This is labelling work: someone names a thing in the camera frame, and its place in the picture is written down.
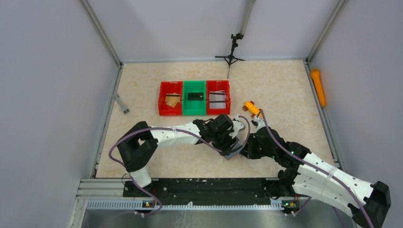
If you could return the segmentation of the gold card with stripe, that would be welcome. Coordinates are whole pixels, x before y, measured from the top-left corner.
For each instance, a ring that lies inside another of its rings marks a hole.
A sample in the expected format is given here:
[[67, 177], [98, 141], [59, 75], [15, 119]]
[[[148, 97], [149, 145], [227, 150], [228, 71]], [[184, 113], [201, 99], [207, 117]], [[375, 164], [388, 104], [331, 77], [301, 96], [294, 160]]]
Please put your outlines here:
[[181, 96], [180, 96], [180, 94], [167, 94], [166, 96], [165, 96], [165, 98], [167, 98], [167, 97], [180, 97], [181, 98]]

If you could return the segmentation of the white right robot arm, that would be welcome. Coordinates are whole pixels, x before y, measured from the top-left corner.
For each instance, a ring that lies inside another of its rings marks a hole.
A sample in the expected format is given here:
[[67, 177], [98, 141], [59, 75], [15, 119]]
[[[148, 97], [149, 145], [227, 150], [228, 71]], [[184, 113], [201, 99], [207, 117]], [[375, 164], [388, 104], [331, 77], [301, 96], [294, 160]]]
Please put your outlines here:
[[284, 141], [275, 130], [258, 129], [240, 153], [248, 159], [272, 158], [284, 168], [278, 172], [278, 187], [271, 195], [311, 197], [341, 210], [363, 228], [380, 228], [385, 221], [391, 206], [388, 185], [353, 177], [307, 147]]

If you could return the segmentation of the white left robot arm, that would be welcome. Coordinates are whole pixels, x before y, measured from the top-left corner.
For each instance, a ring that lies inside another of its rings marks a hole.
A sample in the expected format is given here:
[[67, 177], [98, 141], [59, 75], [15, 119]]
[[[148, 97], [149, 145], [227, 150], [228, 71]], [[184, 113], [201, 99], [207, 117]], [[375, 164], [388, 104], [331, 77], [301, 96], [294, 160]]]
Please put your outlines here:
[[242, 148], [237, 135], [245, 128], [238, 117], [230, 119], [226, 114], [168, 127], [149, 126], [141, 121], [117, 142], [117, 149], [126, 172], [135, 181], [134, 190], [147, 196], [153, 188], [147, 164], [158, 148], [203, 143], [227, 157]]

